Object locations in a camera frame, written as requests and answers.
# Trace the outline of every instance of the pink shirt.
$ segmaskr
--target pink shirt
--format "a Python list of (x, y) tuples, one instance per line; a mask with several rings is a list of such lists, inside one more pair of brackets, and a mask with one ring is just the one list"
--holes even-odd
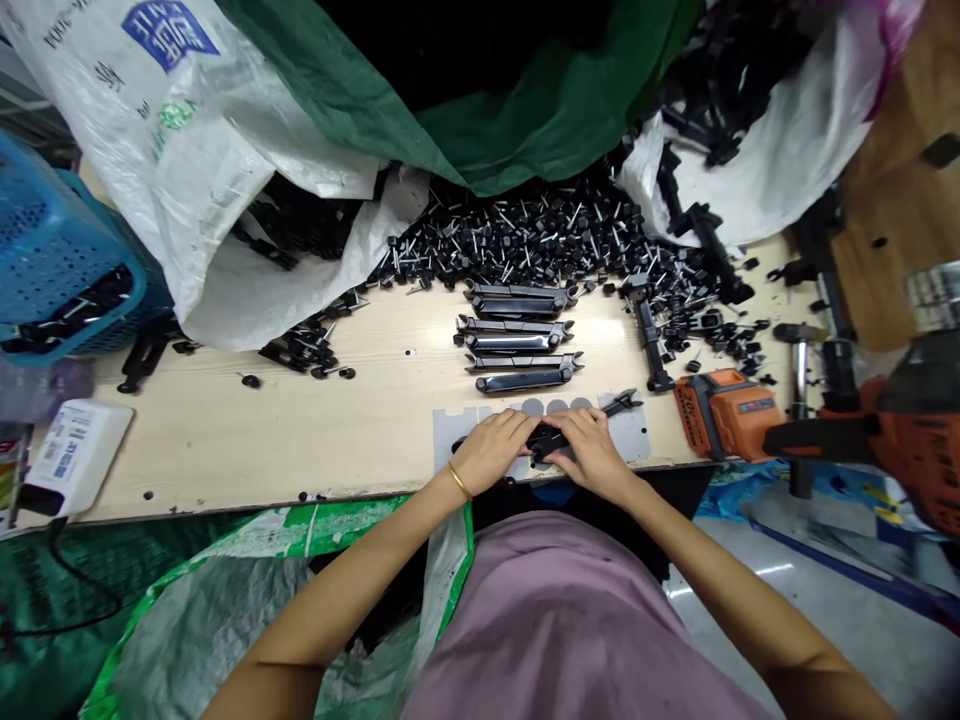
[(714, 667), (636, 556), (553, 511), (478, 535), (410, 720), (769, 718)]

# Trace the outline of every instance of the hand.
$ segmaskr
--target hand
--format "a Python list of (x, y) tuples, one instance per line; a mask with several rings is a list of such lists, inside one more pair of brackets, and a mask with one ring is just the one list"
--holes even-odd
[(471, 495), (492, 487), (517, 455), (530, 454), (527, 438), (539, 424), (539, 417), (508, 408), (470, 431), (450, 462)]
[(544, 461), (558, 466), (580, 487), (622, 505), (626, 489), (636, 485), (638, 478), (617, 452), (606, 414), (597, 408), (561, 410), (547, 415), (543, 422), (562, 432), (577, 456), (575, 462), (553, 452)]

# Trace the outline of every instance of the wooden table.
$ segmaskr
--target wooden table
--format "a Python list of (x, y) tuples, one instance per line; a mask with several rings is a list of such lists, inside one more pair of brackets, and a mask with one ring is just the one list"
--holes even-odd
[(865, 350), (897, 350), (916, 334), (904, 278), (960, 260), (960, 160), (943, 168), (921, 160), (942, 135), (960, 133), (958, 35), (960, 3), (929, 0), (844, 174), (847, 224), (832, 249)]
[[(790, 253), (777, 236), (750, 249), (760, 267), (745, 273), (757, 295), (742, 309), (744, 321), (819, 324), (808, 306), (813, 283), (795, 288), (765, 280)], [(468, 406), (495, 410), (518, 398), (483, 396), (464, 371), (464, 349), (452, 336), (459, 313), (469, 312), (460, 292), (442, 288), (405, 295), (403, 288), (374, 290), (371, 305), (340, 320), (331, 346), (353, 380), (336, 375), (315, 380), (276, 365), (256, 353), (201, 348), (193, 356), (167, 350), (139, 396), (121, 395), (125, 353), (96, 362), (94, 397), (127, 404), (136, 416), (94, 508), (81, 521), (110, 521), (170, 513), (263, 508), (299, 502), (300, 493), (327, 499), (410, 492), (433, 474), (434, 409), (459, 413)], [(722, 308), (729, 320), (734, 313)], [(578, 396), (595, 401), (606, 392), (641, 390), (649, 427), (650, 457), (637, 467), (663, 468), (700, 460), (687, 445), (673, 395), (646, 391), (647, 361), (632, 315), (616, 297), (598, 289), (580, 298), (562, 318), (574, 320), (575, 338), (564, 351), (583, 351), (586, 366), (568, 384), (531, 393), (546, 401)], [(789, 407), (790, 348), (760, 333), (780, 407)], [(704, 371), (729, 367), (699, 343), (668, 365), (674, 377), (703, 347)], [(253, 390), (240, 376), (253, 373), (263, 387)], [(811, 395), (811, 404), (818, 401)], [(44, 518), (22, 512), (18, 525)]]

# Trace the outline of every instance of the black cable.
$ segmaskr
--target black cable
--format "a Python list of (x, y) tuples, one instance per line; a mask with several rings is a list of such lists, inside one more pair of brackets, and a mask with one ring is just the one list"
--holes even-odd
[(117, 595), (115, 592), (113, 592), (113, 590), (108, 588), (99, 580), (94, 580), (79, 568), (76, 568), (68, 563), (64, 559), (63, 555), (60, 554), (60, 548), (57, 547), (57, 540), (60, 538), (60, 533), (63, 532), (63, 528), (66, 527), (66, 525), (67, 518), (56, 518), (50, 522), (50, 525), (47, 526), (49, 528), (49, 532), (47, 533), (47, 549), (50, 551), (50, 556), (53, 558), (54, 562), (57, 563), (57, 565), (73, 575), (81, 583), (86, 583), (87, 585), (94, 587), (101, 595), (110, 598), (114, 605), (113, 609), (110, 612), (101, 615), (100, 617), (84, 620), (83, 622), (74, 623), (73, 625), (64, 625), (63, 627), (59, 628), (49, 628), (43, 630), (13, 630), (9, 633), (8, 637), (46, 637), (50, 635), (61, 635), (62, 633), (72, 632), (74, 630), (82, 630), (85, 627), (90, 627), (91, 625), (96, 625), (104, 620), (109, 620), (123, 610), (123, 600), (120, 599), (119, 595)]

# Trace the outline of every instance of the gold bracelet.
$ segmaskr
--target gold bracelet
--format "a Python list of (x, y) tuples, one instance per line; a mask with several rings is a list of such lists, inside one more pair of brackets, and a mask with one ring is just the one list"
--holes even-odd
[(459, 485), (460, 489), (463, 490), (463, 495), (467, 498), (467, 502), (473, 500), (473, 495), (471, 495), (470, 491), (467, 490), (467, 486), (463, 484), (463, 480), (461, 480), (460, 476), (457, 475), (457, 471), (453, 469), (453, 463), (447, 463), (447, 468), (450, 470), (450, 474), (453, 475), (453, 479), (457, 481), (457, 485)]

